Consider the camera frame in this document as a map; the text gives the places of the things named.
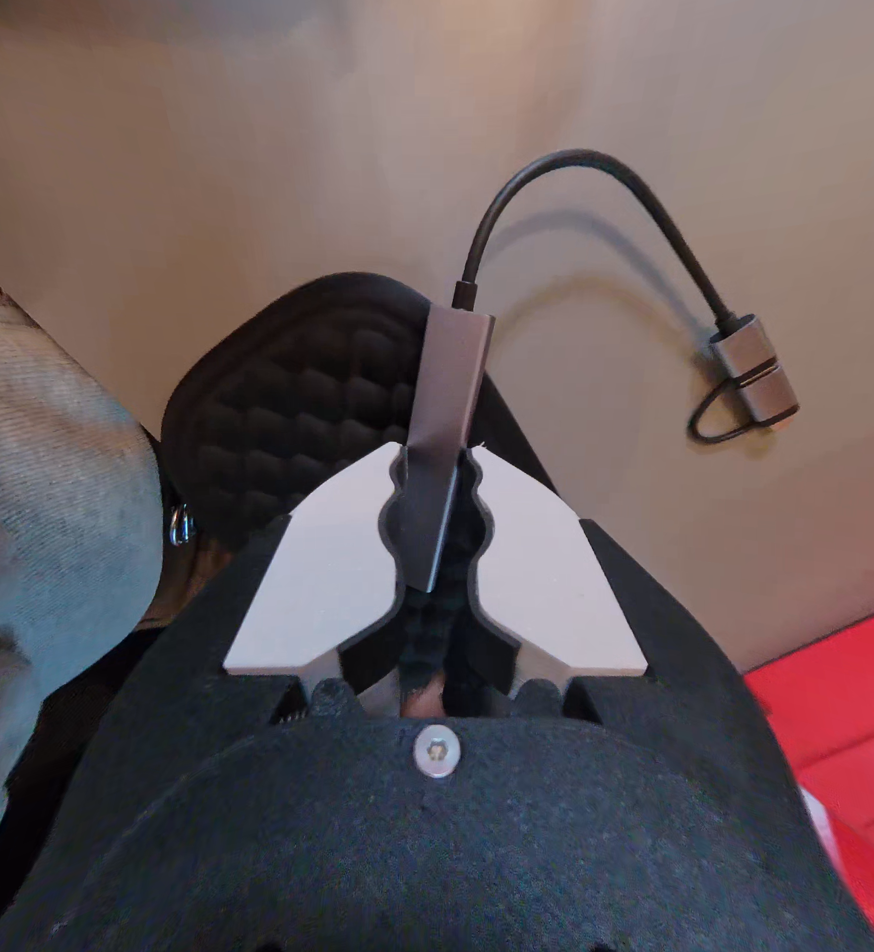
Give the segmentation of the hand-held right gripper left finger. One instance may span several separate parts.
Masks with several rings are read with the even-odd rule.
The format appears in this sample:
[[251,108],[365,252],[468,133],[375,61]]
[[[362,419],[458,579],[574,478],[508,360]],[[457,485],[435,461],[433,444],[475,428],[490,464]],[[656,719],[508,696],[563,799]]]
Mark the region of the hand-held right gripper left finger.
[[230,675],[343,678],[341,649],[383,623],[398,600],[382,517],[404,447],[387,443],[293,508],[224,660]]

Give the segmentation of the person's clothed body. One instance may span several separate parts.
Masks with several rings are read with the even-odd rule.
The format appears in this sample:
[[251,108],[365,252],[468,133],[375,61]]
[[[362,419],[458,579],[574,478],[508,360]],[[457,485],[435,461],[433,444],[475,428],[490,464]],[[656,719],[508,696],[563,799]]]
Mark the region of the person's clothed body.
[[47,697],[151,603],[163,510],[142,427],[0,289],[0,824]]

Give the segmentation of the grey usb hub with cable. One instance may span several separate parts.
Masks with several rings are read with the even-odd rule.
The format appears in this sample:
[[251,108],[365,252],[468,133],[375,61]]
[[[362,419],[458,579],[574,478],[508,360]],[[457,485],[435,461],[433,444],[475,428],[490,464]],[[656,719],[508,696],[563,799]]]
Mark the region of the grey usb hub with cable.
[[716,446],[787,422],[800,402],[764,325],[732,312],[643,178],[622,160],[594,149],[564,149],[515,173],[479,220],[451,307],[431,306],[407,433],[405,496],[396,545],[406,584],[434,589],[454,506],[459,460],[467,447],[490,349],[494,320],[475,311],[478,274],[503,211],[532,182],[567,169],[590,169],[621,184],[645,210],[701,293],[715,321],[711,353],[723,380],[687,422],[687,434]]

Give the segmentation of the black honeycomb cushion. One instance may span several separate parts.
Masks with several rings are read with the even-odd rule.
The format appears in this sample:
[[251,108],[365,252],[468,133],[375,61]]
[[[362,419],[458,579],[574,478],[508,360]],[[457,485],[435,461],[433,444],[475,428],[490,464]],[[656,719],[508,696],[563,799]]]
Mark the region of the black honeycomb cushion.
[[318,485],[407,443],[431,301],[343,272],[284,294],[169,398],[163,466],[195,524],[235,554]]

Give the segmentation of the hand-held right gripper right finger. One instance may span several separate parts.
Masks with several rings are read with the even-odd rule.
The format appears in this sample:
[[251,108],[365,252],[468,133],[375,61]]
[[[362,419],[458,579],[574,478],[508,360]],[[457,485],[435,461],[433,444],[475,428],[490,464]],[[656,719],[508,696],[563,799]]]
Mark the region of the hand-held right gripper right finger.
[[647,660],[575,511],[484,446],[467,451],[485,527],[467,594],[480,631],[472,667],[514,698],[543,680],[641,677]]

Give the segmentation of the red divided plastic bin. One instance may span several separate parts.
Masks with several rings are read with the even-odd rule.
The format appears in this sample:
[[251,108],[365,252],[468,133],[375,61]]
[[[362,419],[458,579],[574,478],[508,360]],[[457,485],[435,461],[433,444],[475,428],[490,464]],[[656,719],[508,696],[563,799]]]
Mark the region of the red divided plastic bin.
[[874,616],[745,680],[828,858],[874,926]]

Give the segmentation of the person's right hand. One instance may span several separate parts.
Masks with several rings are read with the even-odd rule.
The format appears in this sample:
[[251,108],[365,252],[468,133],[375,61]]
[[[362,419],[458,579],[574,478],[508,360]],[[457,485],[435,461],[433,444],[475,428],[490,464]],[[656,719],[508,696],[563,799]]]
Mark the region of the person's right hand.
[[434,673],[423,687],[407,693],[401,702],[400,716],[409,720],[435,721],[445,716],[443,689],[445,677],[443,670]]

